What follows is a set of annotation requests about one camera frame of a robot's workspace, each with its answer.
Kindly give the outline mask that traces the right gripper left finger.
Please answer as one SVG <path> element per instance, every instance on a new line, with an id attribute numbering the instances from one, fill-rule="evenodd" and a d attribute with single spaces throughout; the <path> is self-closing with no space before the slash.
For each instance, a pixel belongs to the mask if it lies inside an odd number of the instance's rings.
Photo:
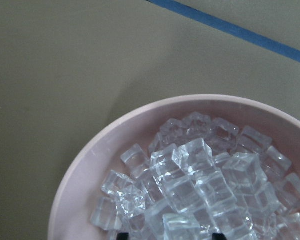
<path id="1" fill-rule="evenodd" d="M 120 232 L 116 236 L 116 240 L 129 240 L 129 233 L 128 232 Z"/>

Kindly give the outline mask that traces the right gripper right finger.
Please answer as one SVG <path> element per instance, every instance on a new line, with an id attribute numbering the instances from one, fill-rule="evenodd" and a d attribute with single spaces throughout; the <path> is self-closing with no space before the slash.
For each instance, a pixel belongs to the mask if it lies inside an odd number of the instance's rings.
<path id="1" fill-rule="evenodd" d="M 212 240 L 226 240 L 226 236 L 223 233 L 213 233 Z"/>

